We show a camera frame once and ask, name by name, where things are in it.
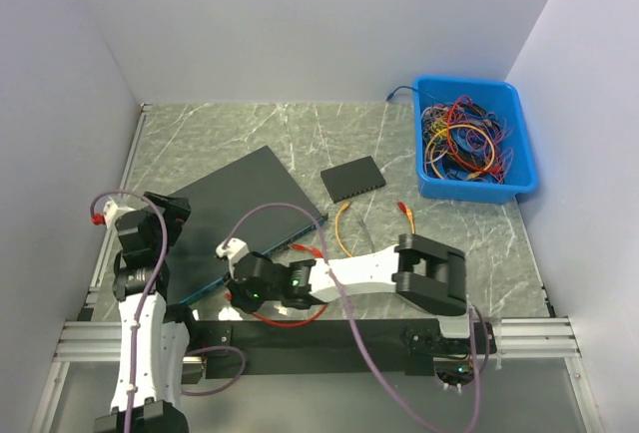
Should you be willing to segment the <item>small black network switch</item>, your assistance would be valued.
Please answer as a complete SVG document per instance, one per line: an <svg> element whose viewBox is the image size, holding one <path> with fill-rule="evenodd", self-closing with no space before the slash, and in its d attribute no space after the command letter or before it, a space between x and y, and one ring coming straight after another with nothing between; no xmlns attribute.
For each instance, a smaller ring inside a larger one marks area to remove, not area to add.
<svg viewBox="0 0 639 433"><path fill-rule="evenodd" d="M320 172L320 178L337 204L386 185L372 156L366 156Z"/></svg>

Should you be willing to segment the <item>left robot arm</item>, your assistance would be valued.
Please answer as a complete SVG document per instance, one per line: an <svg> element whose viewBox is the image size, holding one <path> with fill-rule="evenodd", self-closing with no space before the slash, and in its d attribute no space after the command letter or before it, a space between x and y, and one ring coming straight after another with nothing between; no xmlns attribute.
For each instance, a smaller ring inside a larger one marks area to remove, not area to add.
<svg viewBox="0 0 639 433"><path fill-rule="evenodd" d="M170 271L165 257L191 214L187 199L150 192L135 210L125 190L99 194L90 204L91 220L113 230L121 249L114 260L113 292L121 320L116 388L107 415L94 421L96 432L186 432L180 406L184 355L194 352L201 330L186 306L170 307Z"/></svg>

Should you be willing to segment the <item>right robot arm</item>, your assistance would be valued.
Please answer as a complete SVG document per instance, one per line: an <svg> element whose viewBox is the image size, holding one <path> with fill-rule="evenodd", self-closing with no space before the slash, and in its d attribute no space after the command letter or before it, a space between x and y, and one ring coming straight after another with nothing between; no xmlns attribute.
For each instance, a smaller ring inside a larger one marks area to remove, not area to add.
<svg viewBox="0 0 639 433"><path fill-rule="evenodd" d="M447 350L460 352L474 339L465 254L418 234L402 234L396 245L370 254L288 265L250 251L238 238L219 244L216 253L228 262L232 305L245 313L256 312L267 301L306 310L343 297L395 293L435 316L440 343Z"/></svg>

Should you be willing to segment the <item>blue plastic bin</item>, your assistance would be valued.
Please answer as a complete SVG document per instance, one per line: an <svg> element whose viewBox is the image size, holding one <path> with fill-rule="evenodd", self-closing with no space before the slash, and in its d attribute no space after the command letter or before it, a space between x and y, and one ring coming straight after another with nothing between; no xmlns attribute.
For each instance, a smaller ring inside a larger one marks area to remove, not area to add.
<svg viewBox="0 0 639 433"><path fill-rule="evenodd" d="M512 85L421 76L410 90L422 196L504 204L536 189L532 148Z"/></svg>

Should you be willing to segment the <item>aluminium frame rail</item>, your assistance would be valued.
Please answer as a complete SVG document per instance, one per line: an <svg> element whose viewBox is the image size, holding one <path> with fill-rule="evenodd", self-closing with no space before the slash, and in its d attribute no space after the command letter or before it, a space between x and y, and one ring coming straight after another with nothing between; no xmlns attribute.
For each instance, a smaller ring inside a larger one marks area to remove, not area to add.
<svg viewBox="0 0 639 433"><path fill-rule="evenodd" d="M498 355L503 358L575 358L581 355L567 318L504 318L496 322ZM64 324L55 362L108 362L120 359L121 326L118 322Z"/></svg>

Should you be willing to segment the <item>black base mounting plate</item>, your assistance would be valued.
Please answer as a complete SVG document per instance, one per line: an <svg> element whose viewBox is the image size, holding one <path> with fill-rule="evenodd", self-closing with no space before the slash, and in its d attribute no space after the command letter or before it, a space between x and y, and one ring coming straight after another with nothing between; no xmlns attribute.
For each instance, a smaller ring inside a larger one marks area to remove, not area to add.
<svg viewBox="0 0 639 433"><path fill-rule="evenodd" d="M474 324L476 358L468 339L446 339L438 321L365 319L356 323L373 362L382 372L407 376L438 376L466 384L473 368L497 352L490 324ZM315 320L284 327L260 321L201 321L189 352L203 360L208 379L230 378L241 366L238 354L206 347L233 346L247 356L249 375L360 373L368 371L345 320Z"/></svg>

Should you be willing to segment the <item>large black network switch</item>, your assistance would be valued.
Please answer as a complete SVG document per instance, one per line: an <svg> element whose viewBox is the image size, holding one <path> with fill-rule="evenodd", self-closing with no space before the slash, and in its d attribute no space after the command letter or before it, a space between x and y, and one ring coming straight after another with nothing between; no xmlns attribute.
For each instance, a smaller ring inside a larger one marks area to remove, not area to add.
<svg viewBox="0 0 639 433"><path fill-rule="evenodd" d="M297 241L327 220L284 167L264 146L175 191L186 198L191 214L166 264L170 271L167 303L190 304L221 285L227 264L215 254L239 219L265 204L298 206L313 219L291 209L262 210L235 233L251 250L263 255Z"/></svg>

